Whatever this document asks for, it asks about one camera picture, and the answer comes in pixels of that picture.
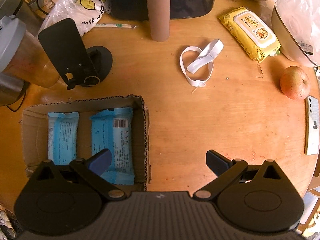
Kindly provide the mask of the blue wipes pack with barcode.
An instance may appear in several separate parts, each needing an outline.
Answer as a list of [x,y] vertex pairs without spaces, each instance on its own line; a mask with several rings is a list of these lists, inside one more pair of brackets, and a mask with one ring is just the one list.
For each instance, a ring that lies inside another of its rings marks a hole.
[[103,110],[90,117],[92,155],[103,149],[111,152],[111,163],[100,175],[111,184],[133,185],[131,107]]

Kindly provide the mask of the open cardboard box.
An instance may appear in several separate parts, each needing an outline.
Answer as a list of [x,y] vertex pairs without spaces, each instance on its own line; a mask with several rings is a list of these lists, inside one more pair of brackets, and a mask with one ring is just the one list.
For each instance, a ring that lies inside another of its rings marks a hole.
[[39,164],[48,158],[48,116],[49,112],[80,115],[77,133],[77,156],[88,159],[91,156],[90,116],[112,108],[131,107],[133,118],[132,160],[135,172],[134,185],[121,185],[126,193],[146,191],[151,181],[149,163],[149,110],[140,95],[114,96],[99,99],[55,102],[30,106],[22,114],[22,152],[27,177],[31,177]]

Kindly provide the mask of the white smartphone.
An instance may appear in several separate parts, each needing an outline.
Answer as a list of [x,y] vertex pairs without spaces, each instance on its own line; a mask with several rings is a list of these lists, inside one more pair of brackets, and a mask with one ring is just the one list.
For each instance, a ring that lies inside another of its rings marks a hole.
[[308,96],[306,106],[305,154],[316,155],[319,152],[319,101]]

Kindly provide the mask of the black phone stand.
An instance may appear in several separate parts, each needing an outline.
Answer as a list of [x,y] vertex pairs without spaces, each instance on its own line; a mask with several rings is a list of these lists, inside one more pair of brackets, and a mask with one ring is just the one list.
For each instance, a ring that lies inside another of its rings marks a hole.
[[111,52],[103,46],[86,48],[71,18],[43,29],[38,39],[68,90],[96,86],[111,71]]

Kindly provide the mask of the red apple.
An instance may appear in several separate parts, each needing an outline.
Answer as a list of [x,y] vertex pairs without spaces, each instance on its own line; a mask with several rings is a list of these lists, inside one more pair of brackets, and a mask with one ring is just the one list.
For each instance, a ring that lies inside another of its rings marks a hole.
[[287,67],[281,78],[282,93],[292,100],[304,100],[310,93],[311,81],[306,72],[298,66]]

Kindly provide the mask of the white elastic band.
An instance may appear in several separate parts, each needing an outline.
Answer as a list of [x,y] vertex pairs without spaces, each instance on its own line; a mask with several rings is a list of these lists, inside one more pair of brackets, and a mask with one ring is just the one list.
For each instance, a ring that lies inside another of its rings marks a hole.
[[[180,55],[180,68],[186,80],[191,86],[196,88],[206,86],[206,82],[211,78],[213,73],[214,60],[219,56],[223,48],[224,45],[222,41],[217,38],[208,43],[204,49],[196,46],[189,46],[182,51]],[[190,51],[197,52],[199,55],[193,62],[185,67],[183,62],[183,55],[186,52]],[[204,66],[208,67],[208,76],[204,80],[192,79],[186,73],[186,71],[188,71],[190,74],[195,74],[200,68]]]

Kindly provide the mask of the clear plastic jug grey lid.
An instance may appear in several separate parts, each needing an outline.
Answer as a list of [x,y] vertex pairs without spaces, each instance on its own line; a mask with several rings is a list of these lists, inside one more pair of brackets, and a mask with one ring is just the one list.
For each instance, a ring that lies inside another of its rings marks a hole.
[[60,78],[38,39],[14,15],[1,18],[1,72],[44,88]]

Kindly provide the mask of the yellow wet wipes pack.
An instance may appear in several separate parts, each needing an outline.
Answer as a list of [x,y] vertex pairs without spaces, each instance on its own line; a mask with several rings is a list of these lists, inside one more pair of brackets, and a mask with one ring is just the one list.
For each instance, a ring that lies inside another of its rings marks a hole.
[[219,20],[239,42],[250,59],[261,63],[269,56],[278,55],[280,42],[275,33],[246,7],[221,15]]

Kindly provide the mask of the wrapped chopsticks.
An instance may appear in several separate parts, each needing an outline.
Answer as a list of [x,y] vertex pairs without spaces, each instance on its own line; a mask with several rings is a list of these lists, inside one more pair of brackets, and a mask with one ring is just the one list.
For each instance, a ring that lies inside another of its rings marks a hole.
[[122,24],[122,23],[98,23],[95,28],[120,28],[120,29],[136,29],[138,26],[134,24]]

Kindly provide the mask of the white printed plastic bag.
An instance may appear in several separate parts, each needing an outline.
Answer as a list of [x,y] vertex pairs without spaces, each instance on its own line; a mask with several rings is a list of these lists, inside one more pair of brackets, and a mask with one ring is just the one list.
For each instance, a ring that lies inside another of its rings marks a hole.
[[110,12],[111,7],[107,0],[57,0],[44,19],[40,31],[70,18],[75,22],[79,34],[83,36],[101,20],[103,14]]

